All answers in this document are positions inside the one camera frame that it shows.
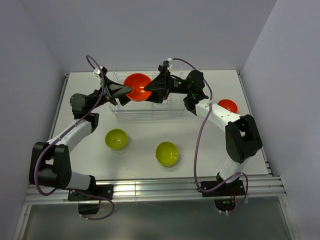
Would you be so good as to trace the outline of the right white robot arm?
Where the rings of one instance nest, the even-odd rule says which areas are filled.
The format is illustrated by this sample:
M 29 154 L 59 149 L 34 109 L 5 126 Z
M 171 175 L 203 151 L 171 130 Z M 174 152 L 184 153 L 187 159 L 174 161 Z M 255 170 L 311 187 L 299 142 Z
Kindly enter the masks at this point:
M 216 189 L 222 195 L 229 194 L 248 159 L 263 146 L 255 119 L 250 114 L 233 113 L 214 103 L 212 96 L 205 95 L 203 89 L 208 84 L 201 71 L 194 69 L 182 79 L 173 76 L 165 64 L 160 65 L 158 70 L 158 76 L 144 90 L 159 92 L 162 98 L 169 94 L 185 94 L 183 102 L 189 112 L 203 117 L 205 122 L 210 121 L 224 132 L 228 157 L 217 174 L 219 181 Z

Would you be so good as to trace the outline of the orange bowl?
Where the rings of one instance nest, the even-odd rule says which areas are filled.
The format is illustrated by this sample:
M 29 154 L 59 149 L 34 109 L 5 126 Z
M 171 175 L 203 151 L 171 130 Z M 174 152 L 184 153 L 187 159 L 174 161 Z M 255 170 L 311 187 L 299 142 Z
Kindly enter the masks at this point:
M 151 91 L 144 89 L 152 80 L 149 76 L 143 73 L 133 73 L 126 77 L 123 84 L 132 88 L 132 91 L 127 93 L 126 96 L 135 102 L 146 101 L 151 95 Z
M 237 104 L 230 100 L 230 99 L 222 99 L 218 102 L 218 105 L 225 108 L 226 110 L 237 114 L 238 113 L 238 106 Z

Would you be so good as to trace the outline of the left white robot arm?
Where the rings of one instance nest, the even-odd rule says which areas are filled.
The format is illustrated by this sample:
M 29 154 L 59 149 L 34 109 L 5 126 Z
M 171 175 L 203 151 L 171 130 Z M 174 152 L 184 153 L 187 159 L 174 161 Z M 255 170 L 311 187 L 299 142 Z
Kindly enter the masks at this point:
M 37 142 L 32 149 L 29 182 L 43 196 L 56 190 L 79 190 L 86 200 L 96 197 L 98 188 L 92 175 L 75 172 L 71 168 L 70 153 L 99 124 L 99 114 L 93 110 L 105 103 L 117 104 L 117 99 L 132 91 L 131 87 L 98 75 L 100 88 L 89 95 L 75 93 L 70 98 L 74 120 L 62 133 L 46 142 Z

